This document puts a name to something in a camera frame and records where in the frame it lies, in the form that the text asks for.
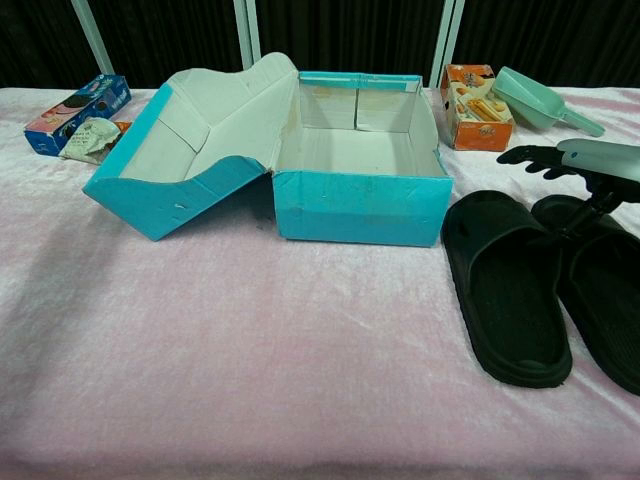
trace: teal shoe box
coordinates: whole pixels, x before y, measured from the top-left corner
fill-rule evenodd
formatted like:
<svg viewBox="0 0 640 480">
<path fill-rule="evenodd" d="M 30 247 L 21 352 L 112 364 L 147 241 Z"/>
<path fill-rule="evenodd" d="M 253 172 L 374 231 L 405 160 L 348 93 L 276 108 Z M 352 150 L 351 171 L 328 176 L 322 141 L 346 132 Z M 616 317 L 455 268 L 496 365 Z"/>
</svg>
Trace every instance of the teal shoe box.
<svg viewBox="0 0 640 480">
<path fill-rule="evenodd" d="M 419 76 L 298 72 L 272 53 L 173 75 L 83 190 L 158 240 L 264 174 L 300 240 L 431 246 L 453 186 Z"/>
</svg>

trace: orange snack box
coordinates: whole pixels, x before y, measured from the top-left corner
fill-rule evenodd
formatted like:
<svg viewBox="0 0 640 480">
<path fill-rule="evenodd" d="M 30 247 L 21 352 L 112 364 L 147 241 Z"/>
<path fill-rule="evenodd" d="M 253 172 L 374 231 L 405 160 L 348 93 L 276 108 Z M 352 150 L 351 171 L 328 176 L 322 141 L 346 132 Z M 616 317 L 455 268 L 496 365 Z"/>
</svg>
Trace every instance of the orange snack box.
<svg viewBox="0 0 640 480">
<path fill-rule="evenodd" d="M 491 91 L 495 75 L 489 65 L 447 65 L 440 94 L 453 148 L 490 150 L 507 148 L 514 127 L 506 103 Z"/>
</svg>

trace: black slipper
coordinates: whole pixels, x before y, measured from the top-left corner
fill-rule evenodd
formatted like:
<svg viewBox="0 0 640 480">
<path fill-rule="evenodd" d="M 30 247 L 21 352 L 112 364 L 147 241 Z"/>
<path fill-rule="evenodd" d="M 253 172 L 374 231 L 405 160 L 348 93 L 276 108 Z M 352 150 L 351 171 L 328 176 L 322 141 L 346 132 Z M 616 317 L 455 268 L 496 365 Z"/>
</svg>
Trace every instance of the black slipper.
<svg viewBox="0 0 640 480">
<path fill-rule="evenodd" d="M 552 195 L 531 213 L 553 230 L 583 203 Z M 562 302 L 600 368 L 640 395 L 640 240 L 605 215 L 563 250 Z"/>
<path fill-rule="evenodd" d="M 496 191 L 453 205 L 442 238 L 471 345 L 480 365 L 512 385 L 555 387 L 571 353 L 555 292 L 560 252 L 528 248 L 548 232 Z"/>
</svg>

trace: table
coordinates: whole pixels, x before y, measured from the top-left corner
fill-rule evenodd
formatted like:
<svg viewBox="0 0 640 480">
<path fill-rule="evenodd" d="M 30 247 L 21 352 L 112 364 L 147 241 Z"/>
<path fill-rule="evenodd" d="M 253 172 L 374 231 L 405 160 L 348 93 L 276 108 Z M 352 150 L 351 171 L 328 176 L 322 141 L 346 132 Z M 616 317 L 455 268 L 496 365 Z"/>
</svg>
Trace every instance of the table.
<svg viewBox="0 0 640 480">
<path fill-rule="evenodd" d="M 557 91 L 602 140 L 640 143 L 640 90 Z M 2 478 L 640 477 L 640 397 L 569 318 L 564 385 L 501 384 L 473 355 L 440 242 L 287 241 L 266 177 L 153 243 L 83 195 L 94 166 L 27 144 L 24 124 L 70 93 L 0 90 Z M 518 126 L 510 146 L 584 136 Z M 452 203 L 588 195 L 440 151 Z M 640 235 L 639 213 L 614 217 Z"/>
</svg>

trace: black curtain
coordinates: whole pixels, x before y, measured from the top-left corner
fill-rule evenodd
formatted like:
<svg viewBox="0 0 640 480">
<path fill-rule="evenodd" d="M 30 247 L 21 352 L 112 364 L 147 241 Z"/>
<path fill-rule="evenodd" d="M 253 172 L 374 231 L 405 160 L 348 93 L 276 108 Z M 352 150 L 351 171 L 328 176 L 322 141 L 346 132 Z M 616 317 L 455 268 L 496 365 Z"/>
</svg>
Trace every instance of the black curtain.
<svg viewBox="0 0 640 480">
<path fill-rule="evenodd" d="M 426 76 L 443 0 L 257 0 L 262 54 L 300 70 Z"/>
<path fill-rule="evenodd" d="M 556 86 L 640 87 L 638 0 L 466 0 L 453 63 Z"/>
<path fill-rule="evenodd" d="M 0 87 L 77 89 L 100 69 L 69 0 L 0 1 Z"/>
<path fill-rule="evenodd" d="M 116 73 L 157 88 L 192 67 L 242 70 L 233 0 L 91 0 Z"/>
</svg>

